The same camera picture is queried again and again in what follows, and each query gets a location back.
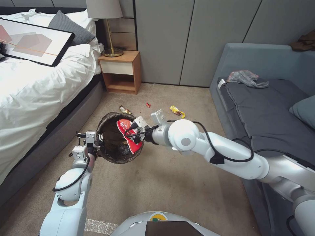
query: brass lamp base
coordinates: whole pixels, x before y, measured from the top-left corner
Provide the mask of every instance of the brass lamp base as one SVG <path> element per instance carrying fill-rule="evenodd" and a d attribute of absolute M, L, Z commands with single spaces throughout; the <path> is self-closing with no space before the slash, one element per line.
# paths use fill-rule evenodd
<path fill-rule="evenodd" d="M 114 49 L 114 53 L 112 53 L 111 49 L 105 49 L 102 54 L 107 57 L 116 57 L 124 54 L 124 51 L 121 49 Z"/>

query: abstract artwork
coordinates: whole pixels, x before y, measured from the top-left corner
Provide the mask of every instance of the abstract artwork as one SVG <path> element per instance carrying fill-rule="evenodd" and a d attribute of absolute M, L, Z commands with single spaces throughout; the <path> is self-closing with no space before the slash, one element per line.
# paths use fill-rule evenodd
<path fill-rule="evenodd" d="M 0 19 L 4 55 L 56 66 L 75 35 L 26 23 Z"/>

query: trash bin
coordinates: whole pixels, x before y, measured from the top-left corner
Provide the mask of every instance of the trash bin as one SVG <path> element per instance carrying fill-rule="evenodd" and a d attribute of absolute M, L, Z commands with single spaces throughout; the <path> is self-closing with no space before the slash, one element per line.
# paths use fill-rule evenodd
<path fill-rule="evenodd" d="M 117 127 L 117 121 L 120 119 L 133 121 L 135 117 L 129 114 L 110 112 L 101 119 L 97 128 L 97 132 L 103 134 L 104 139 L 104 146 L 99 149 L 97 155 L 115 164 L 124 164 L 134 160 L 141 153 L 144 145 L 144 142 L 142 142 L 142 146 L 137 152 L 132 154 L 130 150 L 129 152 L 127 150 L 126 154 L 124 148 L 126 147 L 124 145 L 127 145 L 124 144 L 126 140 Z"/>

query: lamp shade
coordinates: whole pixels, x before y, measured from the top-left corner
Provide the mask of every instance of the lamp shade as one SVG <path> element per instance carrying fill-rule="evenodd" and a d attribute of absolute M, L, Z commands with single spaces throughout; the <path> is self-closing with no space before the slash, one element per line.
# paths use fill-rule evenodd
<path fill-rule="evenodd" d="M 121 18 L 119 0 L 86 0 L 89 18 L 112 19 Z"/>

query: white bedsheet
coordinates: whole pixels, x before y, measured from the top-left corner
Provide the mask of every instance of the white bedsheet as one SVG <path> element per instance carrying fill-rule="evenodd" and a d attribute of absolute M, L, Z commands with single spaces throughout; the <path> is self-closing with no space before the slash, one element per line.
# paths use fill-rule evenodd
<path fill-rule="evenodd" d="M 0 62 L 0 184 L 99 73 L 99 50 L 90 44 L 69 47 L 56 67 L 13 58 Z"/>

